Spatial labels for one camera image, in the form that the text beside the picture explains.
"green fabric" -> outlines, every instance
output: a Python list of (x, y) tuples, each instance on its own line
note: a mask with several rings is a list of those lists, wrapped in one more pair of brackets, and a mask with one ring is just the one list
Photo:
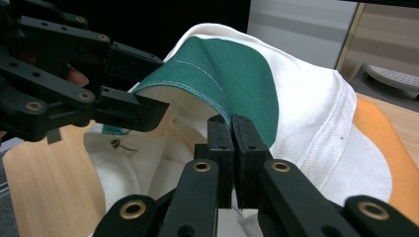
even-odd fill
[(219, 112), (253, 120), (264, 142), (276, 138), (279, 106), (266, 59), (255, 49), (223, 39), (188, 38), (165, 65), (133, 90), (172, 86), (185, 90)]
[(128, 132), (124, 131), (122, 128), (111, 125), (104, 125), (102, 128), (102, 133), (111, 134), (111, 135), (126, 135)]

